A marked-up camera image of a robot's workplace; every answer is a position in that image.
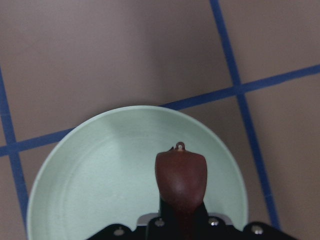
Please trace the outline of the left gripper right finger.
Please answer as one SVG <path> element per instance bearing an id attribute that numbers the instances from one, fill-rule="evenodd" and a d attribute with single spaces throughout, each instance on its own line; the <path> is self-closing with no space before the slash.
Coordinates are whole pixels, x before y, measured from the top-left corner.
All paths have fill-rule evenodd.
<path id="1" fill-rule="evenodd" d="M 194 240 L 294 240 L 295 237 L 266 223 L 253 221 L 242 230 L 218 215 L 209 215 L 204 204 L 194 213 Z"/>

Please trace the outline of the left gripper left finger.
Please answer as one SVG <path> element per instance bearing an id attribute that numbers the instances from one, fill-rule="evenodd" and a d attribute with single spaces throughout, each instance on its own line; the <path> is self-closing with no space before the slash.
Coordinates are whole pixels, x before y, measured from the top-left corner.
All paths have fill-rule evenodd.
<path id="1" fill-rule="evenodd" d="M 178 194 L 160 196 L 160 209 L 156 216 L 143 215 L 138 219 L 135 230 L 113 223 L 94 235 L 90 240 L 179 240 L 181 230 L 181 196 Z"/>

